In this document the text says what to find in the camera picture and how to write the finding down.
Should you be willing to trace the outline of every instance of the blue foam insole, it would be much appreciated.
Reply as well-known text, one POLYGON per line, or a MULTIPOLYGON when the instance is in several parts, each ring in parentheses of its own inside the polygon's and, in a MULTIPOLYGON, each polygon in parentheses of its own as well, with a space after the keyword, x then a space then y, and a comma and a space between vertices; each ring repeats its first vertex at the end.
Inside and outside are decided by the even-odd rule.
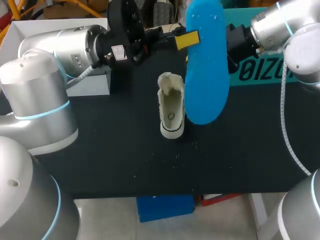
POLYGON ((188 48, 185 111, 194 124, 215 120, 229 93, 226 22, 219 0, 193 0, 186 12, 186 30, 198 30, 200 43, 188 48))

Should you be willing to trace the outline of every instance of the black work surface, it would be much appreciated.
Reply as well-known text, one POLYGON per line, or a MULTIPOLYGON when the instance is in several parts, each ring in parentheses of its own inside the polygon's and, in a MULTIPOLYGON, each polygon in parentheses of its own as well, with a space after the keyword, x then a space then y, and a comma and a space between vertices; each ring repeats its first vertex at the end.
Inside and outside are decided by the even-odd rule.
MULTIPOLYGON (((305 177, 283 140, 280 84, 231 87, 218 119, 204 126, 186 120, 182 139, 165 139, 157 79, 163 72, 185 76, 184 60, 158 53, 132 74, 114 71, 110 96, 70 99, 77 140, 38 159, 74 198, 284 192, 305 177)), ((286 90, 291 145, 315 171, 320 99, 296 83, 286 90)))

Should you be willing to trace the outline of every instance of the shoe insole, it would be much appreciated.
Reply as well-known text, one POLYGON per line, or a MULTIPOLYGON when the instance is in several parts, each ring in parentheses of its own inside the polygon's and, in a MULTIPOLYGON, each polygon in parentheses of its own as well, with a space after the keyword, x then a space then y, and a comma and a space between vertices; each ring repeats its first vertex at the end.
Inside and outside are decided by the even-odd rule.
POLYGON ((162 123, 167 130, 177 130, 183 119, 181 107, 181 91, 171 89, 168 95, 163 95, 162 123))
POLYGON ((204 125, 222 112, 229 93, 226 22, 219 0, 193 0, 186 11, 186 30, 198 30, 200 43, 188 48, 185 112, 204 125))

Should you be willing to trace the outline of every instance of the metal cylinder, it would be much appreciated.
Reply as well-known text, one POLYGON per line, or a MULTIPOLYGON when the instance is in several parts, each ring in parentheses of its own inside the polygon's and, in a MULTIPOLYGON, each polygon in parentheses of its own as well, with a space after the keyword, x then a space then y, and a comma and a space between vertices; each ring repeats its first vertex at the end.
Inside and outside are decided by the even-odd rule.
POLYGON ((320 92, 320 23, 300 28, 290 39, 284 59, 304 88, 320 92))
POLYGON ((259 240, 318 240, 320 236, 320 173, 317 170, 273 209, 258 230, 259 240))
POLYGON ((319 198, 320 176, 318 172, 299 183, 284 197, 282 219, 286 234, 291 240, 319 239, 319 198))
POLYGON ((320 1, 282 0, 251 21, 251 32, 265 50, 276 50, 301 27, 320 22, 320 1))
POLYGON ((0 136, 0 239, 75 240, 73 200, 16 141, 0 136))
POLYGON ((76 78, 99 60, 95 43, 98 34, 106 31, 100 25, 91 25, 29 36, 20 44, 18 58, 30 49, 45 50, 54 54, 70 77, 76 78))
POLYGON ((0 83, 13 115, 0 116, 0 136, 32 154, 58 151, 78 136, 78 128, 57 60, 30 52, 0 67, 0 83))
POLYGON ((1 88, 18 118, 47 113, 69 101, 52 54, 27 54, 0 68, 1 88))

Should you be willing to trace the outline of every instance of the red object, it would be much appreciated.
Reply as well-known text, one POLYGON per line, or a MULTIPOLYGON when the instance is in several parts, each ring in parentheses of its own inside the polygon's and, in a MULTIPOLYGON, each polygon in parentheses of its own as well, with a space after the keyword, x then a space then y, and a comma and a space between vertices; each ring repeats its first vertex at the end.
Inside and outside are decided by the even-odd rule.
POLYGON ((0 31, 6 28, 8 24, 10 24, 12 18, 12 12, 8 11, 5 15, 0 17, 0 31))
POLYGON ((238 193, 237 194, 227 194, 227 195, 221 195, 221 196, 217 196, 217 197, 214 197, 211 199, 206 199, 206 200, 203 200, 203 197, 200 196, 200 201, 201 201, 202 205, 204 207, 206 207, 206 206, 209 206, 212 204, 220 203, 220 202, 228 200, 228 199, 232 199, 232 198, 240 196, 240 195, 241 194, 238 194, 238 193))

